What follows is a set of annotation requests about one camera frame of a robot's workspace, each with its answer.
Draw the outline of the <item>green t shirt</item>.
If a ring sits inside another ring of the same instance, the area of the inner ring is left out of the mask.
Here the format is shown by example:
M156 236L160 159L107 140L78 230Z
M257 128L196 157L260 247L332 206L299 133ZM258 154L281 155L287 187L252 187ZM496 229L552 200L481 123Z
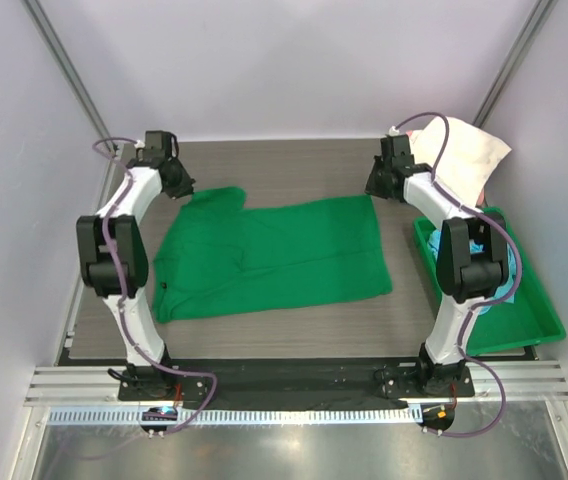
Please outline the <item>green t shirt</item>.
M154 258L155 319L166 324L345 303L390 293L367 195L248 208L239 187L183 205Z

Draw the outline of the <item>folded pink t shirt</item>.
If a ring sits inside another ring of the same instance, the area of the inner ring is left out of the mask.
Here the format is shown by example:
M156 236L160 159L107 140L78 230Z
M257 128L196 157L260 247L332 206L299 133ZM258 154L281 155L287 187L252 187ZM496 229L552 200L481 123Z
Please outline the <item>folded pink t shirt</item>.
M478 198L476 200L475 203L475 207L480 209L480 208L485 208L487 205L486 202L486 194L485 194L485 189L482 189L478 195Z

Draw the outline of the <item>light blue t shirt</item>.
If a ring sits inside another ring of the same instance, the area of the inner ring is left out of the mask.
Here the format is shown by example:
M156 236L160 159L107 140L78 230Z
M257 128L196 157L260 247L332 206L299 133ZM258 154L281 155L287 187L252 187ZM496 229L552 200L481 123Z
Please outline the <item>light blue t shirt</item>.
M440 236L441 233L438 229L431 229L426 232L420 230L417 232L417 237L421 240L421 242L419 243L419 250L421 254L426 258L425 263L427 266L427 270L432 277L435 294L438 300L441 300L441 295L442 295L442 291L441 288L439 287L436 276L436 264L439 254ZM514 280L516 278L517 263L513 250L510 246L507 247L507 254L508 254L509 277L504 285L501 285L497 288L495 293L495 298L504 297L505 294L510 290L510 288L514 284Z

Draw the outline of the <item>aluminium rail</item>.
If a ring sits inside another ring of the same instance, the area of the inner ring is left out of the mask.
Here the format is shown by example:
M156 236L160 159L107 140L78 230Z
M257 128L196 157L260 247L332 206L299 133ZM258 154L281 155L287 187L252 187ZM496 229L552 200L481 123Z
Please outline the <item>aluminium rail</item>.
M568 401L568 382L556 360L493 361L509 401ZM104 367L42 367L35 370L26 406L114 403L117 382Z

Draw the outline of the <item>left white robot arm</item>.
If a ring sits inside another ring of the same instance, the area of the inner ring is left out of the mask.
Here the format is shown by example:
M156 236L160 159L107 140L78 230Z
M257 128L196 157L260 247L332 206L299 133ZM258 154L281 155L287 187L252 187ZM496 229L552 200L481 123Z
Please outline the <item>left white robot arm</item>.
M123 172L106 204L76 222L82 281L108 307L126 348L124 370L109 375L124 398L166 399L177 380L146 295L150 263L139 223L156 197L190 196L195 180L179 160L176 135L168 131L147 131L141 141L107 137L92 149Z

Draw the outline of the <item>right aluminium frame post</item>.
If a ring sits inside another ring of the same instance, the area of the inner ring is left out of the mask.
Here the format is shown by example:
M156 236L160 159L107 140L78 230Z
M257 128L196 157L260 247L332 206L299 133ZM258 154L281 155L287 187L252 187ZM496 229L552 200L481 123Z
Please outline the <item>right aluminium frame post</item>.
M475 127L482 129L486 126L557 3L557 0L537 0L534 3L473 119Z

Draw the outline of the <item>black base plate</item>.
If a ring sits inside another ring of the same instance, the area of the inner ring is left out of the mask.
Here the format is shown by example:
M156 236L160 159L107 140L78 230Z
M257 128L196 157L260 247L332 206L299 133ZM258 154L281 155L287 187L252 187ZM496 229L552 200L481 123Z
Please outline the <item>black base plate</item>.
M195 409L329 411L398 408L475 395L469 368L424 383L413 357L183 360L181 375L128 364L110 368L122 401L169 401Z

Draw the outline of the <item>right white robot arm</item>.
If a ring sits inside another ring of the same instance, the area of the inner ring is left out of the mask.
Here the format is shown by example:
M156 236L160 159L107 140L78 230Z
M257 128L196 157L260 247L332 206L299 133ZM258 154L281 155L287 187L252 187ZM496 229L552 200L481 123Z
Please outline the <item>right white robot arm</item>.
M445 396L463 381L466 347L480 304L510 277L504 219L486 216L441 186L429 165L415 162L406 134L380 139L365 192L420 210L439 229L436 279L442 292L436 321L420 346L415 367L390 381L405 381L410 393Z

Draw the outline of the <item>aluminium frame post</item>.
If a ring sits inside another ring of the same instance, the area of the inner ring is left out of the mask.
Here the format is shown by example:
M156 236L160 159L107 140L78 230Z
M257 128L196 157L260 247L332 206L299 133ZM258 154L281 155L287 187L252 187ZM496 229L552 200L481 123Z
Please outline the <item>aluminium frame post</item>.
M60 69L62 77L67 82L67 85L79 103L86 118L97 133L98 138L103 139L110 137L111 134L95 102L88 92L54 25L43 8L42 3L38 0L22 0L21 4L43 39L50 55Z
M486 126L557 3L557 0L537 0L534 3L473 119L475 127L482 129Z

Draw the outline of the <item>folded cream t shirt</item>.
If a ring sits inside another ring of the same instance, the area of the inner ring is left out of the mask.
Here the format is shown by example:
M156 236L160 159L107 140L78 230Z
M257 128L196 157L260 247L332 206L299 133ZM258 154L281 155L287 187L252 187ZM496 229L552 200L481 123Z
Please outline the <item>folded cream t shirt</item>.
M436 180L465 205L475 206L480 191L511 147L462 120L447 120L449 138L435 168ZM415 161L434 167L445 136L443 121L433 119L424 129L411 130L408 136Z

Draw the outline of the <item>left aluminium frame post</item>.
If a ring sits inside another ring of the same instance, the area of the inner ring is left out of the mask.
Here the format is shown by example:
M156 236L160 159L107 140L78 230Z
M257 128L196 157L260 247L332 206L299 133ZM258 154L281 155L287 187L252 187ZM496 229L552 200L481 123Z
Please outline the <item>left aluminium frame post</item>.
M21 4L43 39L50 55L60 69L62 77L67 82L67 85L79 103L86 118L97 133L98 138L103 139L110 137L111 134L95 102L88 92L54 25L43 8L42 3L38 0L22 0Z

